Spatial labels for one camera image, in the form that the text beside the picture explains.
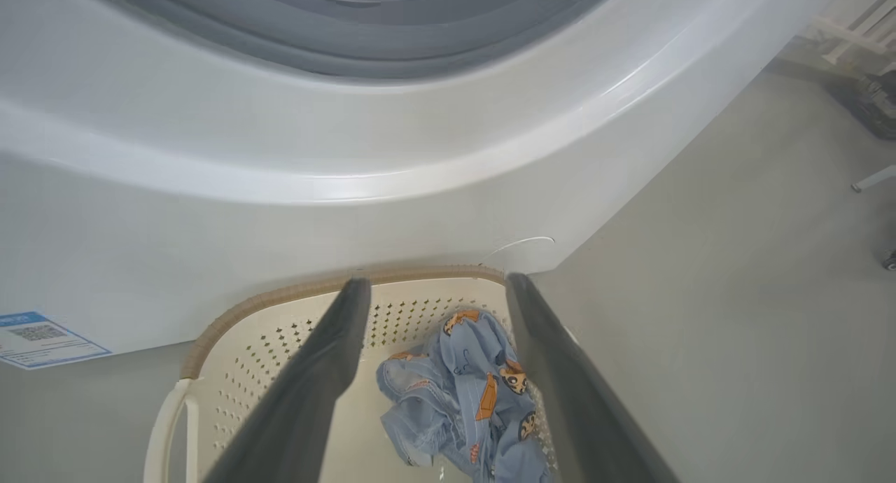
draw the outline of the white plastic panel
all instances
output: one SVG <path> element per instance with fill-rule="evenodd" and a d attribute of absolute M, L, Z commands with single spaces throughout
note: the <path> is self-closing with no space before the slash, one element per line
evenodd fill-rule
<path fill-rule="evenodd" d="M 124 352 L 324 272 L 550 270 L 827 1 L 608 0 L 489 68 L 377 84 L 0 0 L 0 314 Z"/>

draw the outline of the qr code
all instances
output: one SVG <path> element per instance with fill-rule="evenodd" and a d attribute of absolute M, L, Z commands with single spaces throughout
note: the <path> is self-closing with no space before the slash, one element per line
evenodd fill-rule
<path fill-rule="evenodd" d="M 29 342 L 37 342 L 38 340 L 50 340 L 51 337 L 67 336 L 63 331 L 49 325 L 33 325 L 32 327 L 23 327 L 22 329 L 10 329 L 10 333 L 16 336 L 22 336 Z"/>

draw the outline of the chair leg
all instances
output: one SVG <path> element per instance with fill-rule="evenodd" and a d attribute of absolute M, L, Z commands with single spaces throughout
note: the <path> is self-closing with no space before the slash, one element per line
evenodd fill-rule
<path fill-rule="evenodd" d="M 852 190 L 856 193 L 861 193 L 862 190 L 868 189 L 874 184 L 882 182 L 890 177 L 896 177 L 896 164 L 891 164 L 889 167 L 883 168 L 883 170 L 878 171 L 873 176 L 868 177 L 867 179 L 852 184 Z"/>

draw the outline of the clothes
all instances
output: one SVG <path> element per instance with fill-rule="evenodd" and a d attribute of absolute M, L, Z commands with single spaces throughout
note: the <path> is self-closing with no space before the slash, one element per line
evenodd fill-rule
<path fill-rule="evenodd" d="M 530 435 L 525 372 L 487 311 L 458 311 L 425 344 L 383 362 L 377 381 L 395 403 L 383 427 L 407 464 L 431 466 L 441 452 L 476 483 L 552 481 Z"/>

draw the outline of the basket rim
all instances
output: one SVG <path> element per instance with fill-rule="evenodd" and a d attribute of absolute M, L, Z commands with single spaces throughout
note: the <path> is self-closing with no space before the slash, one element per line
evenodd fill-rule
<path fill-rule="evenodd" d="M 243 302 L 238 302 L 230 310 L 224 311 L 199 337 L 192 343 L 190 353 L 186 356 L 180 368 L 182 379 L 195 380 L 199 378 L 205 359 L 211 353 L 215 343 L 224 336 L 230 328 L 236 326 L 249 315 L 262 311 L 265 308 L 282 305 L 285 302 L 298 301 L 312 298 L 315 295 L 329 294 L 338 291 L 345 282 L 352 278 L 365 277 L 370 279 L 372 285 L 383 285 L 412 280 L 430 279 L 484 279 L 490 280 L 502 286 L 505 285 L 505 277 L 502 272 L 487 266 L 455 265 L 455 266 L 431 266 L 423 268 L 397 268 L 375 269 L 371 272 L 344 273 L 339 276 L 317 282 L 305 282 L 284 288 L 274 289 L 263 294 L 254 295 Z"/>

